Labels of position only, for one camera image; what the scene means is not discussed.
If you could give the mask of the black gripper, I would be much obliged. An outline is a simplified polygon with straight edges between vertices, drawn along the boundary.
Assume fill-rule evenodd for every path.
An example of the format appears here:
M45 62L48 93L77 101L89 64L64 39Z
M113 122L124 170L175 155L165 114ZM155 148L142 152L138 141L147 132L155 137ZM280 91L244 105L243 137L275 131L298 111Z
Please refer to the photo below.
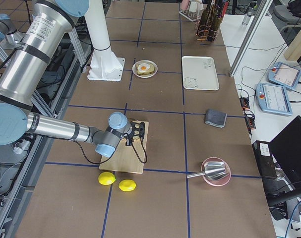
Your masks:
M131 138L126 138L126 145L133 145L133 140Z

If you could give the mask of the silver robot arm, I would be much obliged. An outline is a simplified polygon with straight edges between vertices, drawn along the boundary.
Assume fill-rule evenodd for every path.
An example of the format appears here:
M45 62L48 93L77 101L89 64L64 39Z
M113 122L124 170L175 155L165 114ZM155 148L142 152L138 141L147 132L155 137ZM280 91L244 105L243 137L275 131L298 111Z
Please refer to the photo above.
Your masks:
M68 141L88 142L97 153L111 157L131 125L123 113L109 116L106 130L63 121L32 112L31 97L65 33L84 16L93 55L88 79L120 81L124 59L111 50L105 13L100 0L38 0L34 19L13 52L0 79L0 146L25 133Z
M0 13L0 45L10 50L22 40L24 34L19 32L7 14Z

